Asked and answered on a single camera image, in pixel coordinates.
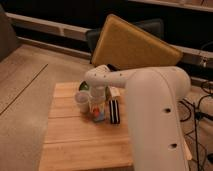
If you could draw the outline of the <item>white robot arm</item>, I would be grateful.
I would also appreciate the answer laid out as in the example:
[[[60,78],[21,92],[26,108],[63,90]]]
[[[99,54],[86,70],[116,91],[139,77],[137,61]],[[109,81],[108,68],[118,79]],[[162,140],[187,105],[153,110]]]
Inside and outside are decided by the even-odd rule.
[[[135,171],[189,171],[178,102],[190,90],[188,74],[176,66],[111,72],[100,65],[86,72],[90,91],[114,86],[125,90]]]

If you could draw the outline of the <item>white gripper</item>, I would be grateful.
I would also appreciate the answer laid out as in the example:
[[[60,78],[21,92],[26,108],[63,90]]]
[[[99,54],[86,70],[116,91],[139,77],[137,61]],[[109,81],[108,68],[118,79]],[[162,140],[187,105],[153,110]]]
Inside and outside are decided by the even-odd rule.
[[[98,107],[100,112],[105,111],[105,88],[104,87],[91,87],[89,90],[89,103],[90,103],[90,112],[93,114],[93,109]]]

